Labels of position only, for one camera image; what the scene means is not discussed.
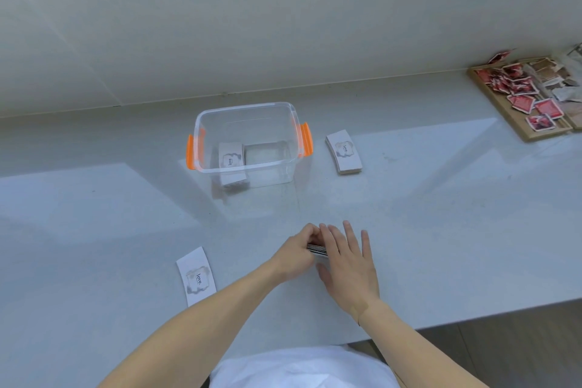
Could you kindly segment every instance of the hand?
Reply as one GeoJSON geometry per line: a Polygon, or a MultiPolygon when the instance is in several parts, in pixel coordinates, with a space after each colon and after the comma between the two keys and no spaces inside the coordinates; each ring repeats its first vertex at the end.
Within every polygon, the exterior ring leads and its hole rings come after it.
{"type": "Polygon", "coordinates": [[[296,278],[314,265],[316,259],[313,253],[307,250],[307,243],[322,244],[320,236],[319,228],[309,223],[301,232],[289,237],[277,250],[270,261],[275,265],[281,282],[296,278]]]}
{"type": "Polygon", "coordinates": [[[343,228],[347,239],[337,227],[319,225],[331,270],[323,264],[317,264],[317,271],[333,300],[359,324],[361,314],[380,299],[380,288],[368,232],[361,232],[360,251],[358,240],[348,221],[343,222],[343,228]]]}

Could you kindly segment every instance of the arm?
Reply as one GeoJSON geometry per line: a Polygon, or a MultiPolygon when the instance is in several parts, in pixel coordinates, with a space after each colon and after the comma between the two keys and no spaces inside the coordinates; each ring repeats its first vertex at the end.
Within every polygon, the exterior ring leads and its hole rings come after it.
{"type": "Polygon", "coordinates": [[[99,388],[199,387],[266,295],[313,266],[306,246],[318,235],[306,225],[258,269],[171,318],[99,388]]]}
{"type": "Polygon", "coordinates": [[[407,388],[484,388],[446,354],[404,323],[380,300],[370,239],[362,230],[362,250],[350,223],[346,236],[334,226],[319,229],[329,256],[330,270],[317,264],[319,277],[336,303],[370,335],[391,369],[407,388]]]}

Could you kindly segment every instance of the right hand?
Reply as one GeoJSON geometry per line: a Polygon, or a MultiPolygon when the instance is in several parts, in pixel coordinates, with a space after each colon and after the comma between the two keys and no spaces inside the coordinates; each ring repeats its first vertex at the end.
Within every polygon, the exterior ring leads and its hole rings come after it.
{"type": "Polygon", "coordinates": [[[337,227],[319,225],[330,270],[323,264],[317,264],[317,272],[333,300],[359,323],[362,313],[380,299],[378,276],[372,260],[368,232],[361,232],[360,251],[358,240],[348,221],[343,222],[343,228],[346,236],[337,227]]]}

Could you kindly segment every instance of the wall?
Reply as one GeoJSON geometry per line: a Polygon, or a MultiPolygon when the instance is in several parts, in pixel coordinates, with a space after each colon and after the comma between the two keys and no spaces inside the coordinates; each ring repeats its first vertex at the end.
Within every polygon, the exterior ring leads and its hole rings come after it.
{"type": "Polygon", "coordinates": [[[0,0],[0,117],[445,71],[582,40],[582,0],[0,0]]]}

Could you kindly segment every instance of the left hand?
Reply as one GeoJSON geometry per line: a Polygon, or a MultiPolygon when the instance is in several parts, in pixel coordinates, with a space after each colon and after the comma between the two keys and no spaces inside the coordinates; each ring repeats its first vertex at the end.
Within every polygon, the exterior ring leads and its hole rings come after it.
{"type": "Polygon", "coordinates": [[[319,227],[311,223],[303,227],[301,232],[289,237],[270,259],[281,282],[296,278],[315,264],[315,256],[307,250],[309,242],[323,245],[319,227]]]}

